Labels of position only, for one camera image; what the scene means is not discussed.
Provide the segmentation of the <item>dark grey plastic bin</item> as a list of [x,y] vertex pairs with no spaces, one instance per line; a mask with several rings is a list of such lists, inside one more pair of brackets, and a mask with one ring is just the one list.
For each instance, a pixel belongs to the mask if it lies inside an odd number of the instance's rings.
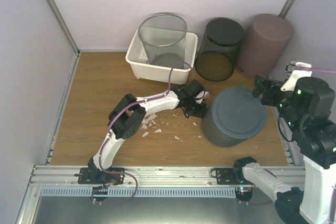
[[218,94],[201,120],[205,138],[219,147],[233,147],[258,135],[267,109],[247,87],[229,87]]

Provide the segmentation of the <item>black mesh wastebasket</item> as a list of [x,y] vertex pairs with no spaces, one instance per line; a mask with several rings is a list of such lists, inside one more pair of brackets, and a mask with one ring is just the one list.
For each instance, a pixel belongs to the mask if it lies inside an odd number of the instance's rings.
[[212,19],[205,28],[195,70],[204,79],[225,81],[234,73],[245,31],[240,23],[224,17]]

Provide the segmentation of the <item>mauve plastic bin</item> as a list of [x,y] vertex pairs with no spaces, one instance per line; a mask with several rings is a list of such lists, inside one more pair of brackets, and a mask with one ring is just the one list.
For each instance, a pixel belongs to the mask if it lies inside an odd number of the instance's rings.
[[253,20],[239,51],[237,67],[242,76],[268,76],[294,34],[292,24],[273,14]]

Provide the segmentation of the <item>silver mesh wastebasket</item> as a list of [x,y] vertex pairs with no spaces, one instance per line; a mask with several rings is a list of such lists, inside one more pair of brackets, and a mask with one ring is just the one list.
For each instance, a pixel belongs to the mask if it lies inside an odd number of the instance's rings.
[[173,13],[159,13],[145,19],[138,27],[149,64],[184,68],[186,21]]

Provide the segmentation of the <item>white plastic tub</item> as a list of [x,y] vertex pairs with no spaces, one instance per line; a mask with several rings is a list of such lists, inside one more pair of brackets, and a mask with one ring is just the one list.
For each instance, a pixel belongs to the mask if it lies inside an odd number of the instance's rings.
[[[184,84],[187,81],[190,68],[194,66],[198,36],[195,33],[187,32],[185,41],[185,60],[183,69],[173,69],[171,82],[174,84]],[[125,60],[130,64],[133,74],[138,79],[147,79],[160,82],[168,82],[171,68],[160,67],[149,64],[144,47],[138,37],[136,30]]]

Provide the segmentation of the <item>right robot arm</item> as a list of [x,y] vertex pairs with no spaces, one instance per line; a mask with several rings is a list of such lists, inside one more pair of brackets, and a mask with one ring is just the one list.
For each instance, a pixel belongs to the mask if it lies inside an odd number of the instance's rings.
[[293,90],[283,82],[255,76],[252,96],[278,109],[303,155],[304,189],[289,186],[252,157],[234,162],[233,180],[251,182],[274,203],[284,223],[335,223],[335,123],[329,119],[335,91],[316,77],[301,77]]

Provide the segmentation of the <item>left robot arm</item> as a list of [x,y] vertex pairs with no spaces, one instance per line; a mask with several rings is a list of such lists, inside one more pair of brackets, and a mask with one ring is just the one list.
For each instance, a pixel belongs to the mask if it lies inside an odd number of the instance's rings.
[[125,95],[109,114],[105,139],[97,154],[81,174],[85,183],[104,184],[121,177],[122,170],[113,170],[112,163],[121,145],[136,134],[146,116],[181,109],[186,118],[202,118],[207,110],[209,92],[197,80],[173,85],[163,93],[149,97]]

